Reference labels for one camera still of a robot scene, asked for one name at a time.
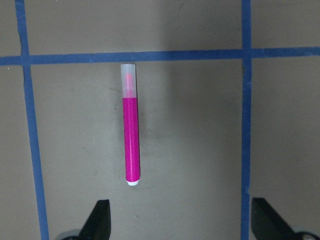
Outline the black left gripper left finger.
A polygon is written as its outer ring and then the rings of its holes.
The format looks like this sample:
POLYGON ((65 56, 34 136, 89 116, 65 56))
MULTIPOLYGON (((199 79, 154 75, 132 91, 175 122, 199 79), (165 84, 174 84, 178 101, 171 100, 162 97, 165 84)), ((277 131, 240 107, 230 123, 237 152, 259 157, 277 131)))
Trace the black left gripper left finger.
POLYGON ((110 201, 98 200, 78 237, 80 240, 109 240, 111 228, 110 201))

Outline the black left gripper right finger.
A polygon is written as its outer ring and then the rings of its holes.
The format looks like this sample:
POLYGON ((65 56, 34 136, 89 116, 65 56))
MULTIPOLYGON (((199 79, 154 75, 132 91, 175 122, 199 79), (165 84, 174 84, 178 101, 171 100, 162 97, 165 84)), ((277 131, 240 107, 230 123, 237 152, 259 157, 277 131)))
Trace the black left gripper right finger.
POLYGON ((251 202, 251 231, 257 240, 299 240, 300 234, 284 221, 264 199, 254 197, 251 202))

